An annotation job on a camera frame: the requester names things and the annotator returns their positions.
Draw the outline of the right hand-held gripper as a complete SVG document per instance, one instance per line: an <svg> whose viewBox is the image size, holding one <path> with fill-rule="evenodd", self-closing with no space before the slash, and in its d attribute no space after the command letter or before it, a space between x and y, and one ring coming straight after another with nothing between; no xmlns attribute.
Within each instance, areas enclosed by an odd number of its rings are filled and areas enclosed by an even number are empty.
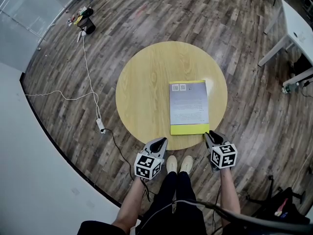
<svg viewBox="0 0 313 235"><path fill-rule="evenodd" d="M204 141L213 172L233 167L236 164L237 148L235 144L229 142L224 134L210 130L204 133Z"/></svg>

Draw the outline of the grey and yellow book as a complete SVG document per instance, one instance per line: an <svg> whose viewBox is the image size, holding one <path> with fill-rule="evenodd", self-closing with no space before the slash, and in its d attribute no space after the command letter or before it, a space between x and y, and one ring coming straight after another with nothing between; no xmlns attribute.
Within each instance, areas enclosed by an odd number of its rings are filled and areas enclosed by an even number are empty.
<svg viewBox="0 0 313 235"><path fill-rule="evenodd" d="M169 83L170 134L209 132L209 103L204 80Z"/></svg>

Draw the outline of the person's left forearm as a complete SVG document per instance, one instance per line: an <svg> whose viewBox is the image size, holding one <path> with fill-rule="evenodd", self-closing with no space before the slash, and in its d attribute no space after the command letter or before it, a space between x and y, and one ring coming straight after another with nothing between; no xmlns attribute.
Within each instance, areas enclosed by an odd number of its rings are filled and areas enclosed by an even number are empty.
<svg viewBox="0 0 313 235"><path fill-rule="evenodd" d="M143 193L144 184L140 177L136 177L113 222L114 226L121 228L126 234L129 234L131 228L136 225Z"/></svg>

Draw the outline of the person's right forearm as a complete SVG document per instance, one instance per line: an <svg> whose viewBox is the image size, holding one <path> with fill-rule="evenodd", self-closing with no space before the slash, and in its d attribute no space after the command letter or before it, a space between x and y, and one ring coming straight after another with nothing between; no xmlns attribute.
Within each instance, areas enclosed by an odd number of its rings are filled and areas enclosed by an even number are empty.
<svg viewBox="0 0 313 235"><path fill-rule="evenodd" d="M221 208L237 214L241 213L240 202L232 179L230 168L220 170Z"/></svg>

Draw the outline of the person's cream shoe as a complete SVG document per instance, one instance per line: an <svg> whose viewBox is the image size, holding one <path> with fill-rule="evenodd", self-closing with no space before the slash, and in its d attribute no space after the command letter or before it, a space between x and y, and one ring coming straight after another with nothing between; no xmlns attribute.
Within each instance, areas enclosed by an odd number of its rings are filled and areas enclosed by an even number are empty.
<svg viewBox="0 0 313 235"><path fill-rule="evenodd" d="M177 167L178 167L178 164L177 164L176 157L174 155L169 156L166 162L167 173L168 174L171 172L177 173Z"/></svg>
<svg viewBox="0 0 313 235"><path fill-rule="evenodd" d="M193 158L190 155L184 157L179 172L186 172L188 175L193 167Z"/></svg>

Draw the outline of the person's right cream shoe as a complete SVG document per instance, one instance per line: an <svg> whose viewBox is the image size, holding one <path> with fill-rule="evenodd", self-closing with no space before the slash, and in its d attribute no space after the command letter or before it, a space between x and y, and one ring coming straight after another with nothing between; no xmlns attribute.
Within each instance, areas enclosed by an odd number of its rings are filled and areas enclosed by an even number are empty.
<svg viewBox="0 0 313 235"><path fill-rule="evenodd" d="M184 157L179 172L186 172L188 175L193 167L193 158L190 155Z"/></svg>

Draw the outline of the round wooden side table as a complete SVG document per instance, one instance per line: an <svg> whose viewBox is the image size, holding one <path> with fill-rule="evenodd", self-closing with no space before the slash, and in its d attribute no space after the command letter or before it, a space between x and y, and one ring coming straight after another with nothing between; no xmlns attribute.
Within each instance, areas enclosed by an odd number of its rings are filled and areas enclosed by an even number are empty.
<svg viewBox="0 0 313 235"><path fill-rule="evenodd" d="M116 107L122 123L142 143L166 137L168 150L202 142L202 134L170 134L170 82L195 80L206 81L209 128L215 130L227 106L227 85L217 62L184 42L161 42L142 49L127 62L117 82Z"/></svg>

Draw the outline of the green label plastic bottle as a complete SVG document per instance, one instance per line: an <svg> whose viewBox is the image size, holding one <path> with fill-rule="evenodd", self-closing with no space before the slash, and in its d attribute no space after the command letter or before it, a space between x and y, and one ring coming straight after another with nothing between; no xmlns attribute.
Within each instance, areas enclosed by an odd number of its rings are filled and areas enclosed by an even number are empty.
<svg viewBox="0 0 313 235"><path fill-rule="evenodd" d="M284 86L282 88L282 92L284 94L290 94L290 93L296 91L296 89L298 89L298 87L299 87L299 83L298 82L296 82L294 84L288 84L288 85L286 85L286 86Z"/></svg>

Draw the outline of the red plastic bag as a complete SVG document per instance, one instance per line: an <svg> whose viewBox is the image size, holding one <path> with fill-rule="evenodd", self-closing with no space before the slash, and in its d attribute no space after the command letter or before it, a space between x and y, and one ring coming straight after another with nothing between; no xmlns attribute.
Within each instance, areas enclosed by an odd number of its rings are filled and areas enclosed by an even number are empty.
<svg viewBox="0 0 313 235"><path fill-rule="evenodd" d="M288 201L288 198L286 198L284 202L282 203L282 205L276 210L276 212L274 213L275 216L278 216L278 217L281 216L283 208L286 205L287 201Z"/></svg>

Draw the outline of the black swivel chair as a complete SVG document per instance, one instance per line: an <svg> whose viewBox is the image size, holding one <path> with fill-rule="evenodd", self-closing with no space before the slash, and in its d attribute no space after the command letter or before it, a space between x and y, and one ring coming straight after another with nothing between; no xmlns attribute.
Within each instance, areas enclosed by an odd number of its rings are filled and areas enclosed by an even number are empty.
<svg viewBox="0 0 313 235"><path fill-rule="evenodd" d="M268 176L268 180L270 180L270 186L266 199L256 200L252 199L249 195L246 196L247 201L259 204L261 206L252 216L259 219L277 222L305 225L309 224L310 219L307 218L305 215L302 215L296 208L296 205L293 203L293 198L299 199L300 203L302 203L305 199L306 193L303 192L302 194L298 194L293 192L292 188L290 187L286 189L282 189L281 187L279 187L277 194L273 194L273 176ZM275 216L274 213L282 205L286 198L288 198L288 201L283 208L281 216Z"/></svg>

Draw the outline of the person's black shirt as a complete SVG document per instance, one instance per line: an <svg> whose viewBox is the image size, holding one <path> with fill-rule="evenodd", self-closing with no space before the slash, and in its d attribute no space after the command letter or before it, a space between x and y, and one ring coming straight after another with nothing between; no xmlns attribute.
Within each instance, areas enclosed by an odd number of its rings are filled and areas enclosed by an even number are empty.
<svg viewBox="0 0 313 235"><path fill-rule="evenodd" d="M113 224L99 221L84 221L77 235L129 235L130 229L136 225L136 220L127 223L125 220L117 220Z"/></svg>

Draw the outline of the black mesh waste bin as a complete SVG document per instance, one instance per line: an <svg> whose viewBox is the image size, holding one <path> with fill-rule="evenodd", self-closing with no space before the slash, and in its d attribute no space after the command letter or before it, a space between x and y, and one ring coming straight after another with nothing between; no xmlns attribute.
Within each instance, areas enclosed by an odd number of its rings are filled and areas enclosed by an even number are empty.
<svg viewBox="0 0 313 235"><path fill-rule="evenodd" d="M86 34L92 34L96 30L96 26L93 24L89 17L83 17L78 23L78 27L86 32Z"/></svg>

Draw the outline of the white rectangular table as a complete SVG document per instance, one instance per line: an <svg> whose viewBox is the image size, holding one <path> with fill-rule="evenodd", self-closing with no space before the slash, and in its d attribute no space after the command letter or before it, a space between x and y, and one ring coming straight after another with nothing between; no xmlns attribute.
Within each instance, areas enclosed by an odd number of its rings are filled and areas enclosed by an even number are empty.
<svg viewBox="0 0 313 235"><path fill-rule="evenodd" d="M276 14L272 17L271 21L264 30L265 34L271 30L273 25L277 22L280 15L284 15L284 36L277 42L277 44L258 62L258 66L263 66L268 60L270 60L280 49L285 47L288 50L292 46L297 46L301 53L306 56L313 66L313 30L309 24L293 9L287 2L281 0L281 6L277 10ZM298 39L299 33L304 32L306 39L302 43ZM299 75L285 81L282 86L288 84L294 84L301 80L313 75L313 67L300 73Z"/></svg>

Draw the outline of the scattered floor litter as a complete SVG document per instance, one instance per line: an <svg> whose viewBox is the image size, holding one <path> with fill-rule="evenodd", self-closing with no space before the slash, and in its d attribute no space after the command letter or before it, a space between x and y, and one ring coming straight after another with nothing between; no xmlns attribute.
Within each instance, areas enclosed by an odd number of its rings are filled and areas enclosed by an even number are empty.
<svg viewBox="0 0 313 235"><path fill-rule="evenodd" d="M74 24L74 22L76 21L76 19L82 15L82 13L87 9L87 8L90 8L91 7L91 3L92 3L93 0L89 0L89 5L88 7L84 6L82 8L80 8L78 10L78 12L76 13L76 15L72 15L71 18L69 18L66 22L66 25L68 27L70 27L72 24ZM57 20L61 17L62 13L65 12L65 13L68 13L68 9L66 9L65 11L62 11L56 18L55 20L51 23L51 25L48 27L48 30L44 33L43 37L41 38L41 40L39 41L38 43L38 46L36 48L36 51L40 51L41 50L41 47L40 47L40 43L42 42L42 40L44 39L44 36L47 34L47 32L55 26L55 23L57 22Z"/></svg>

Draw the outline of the frosted glass partition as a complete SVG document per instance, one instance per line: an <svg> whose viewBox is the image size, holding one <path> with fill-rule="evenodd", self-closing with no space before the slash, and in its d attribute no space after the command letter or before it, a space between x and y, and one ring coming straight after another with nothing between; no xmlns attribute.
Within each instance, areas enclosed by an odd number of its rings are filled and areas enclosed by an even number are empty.
<svg viewBox="0 0 313 235"><path fill-rule="evenodd" d="M0 0L0 14L42 37L73 0Z"/></svg>

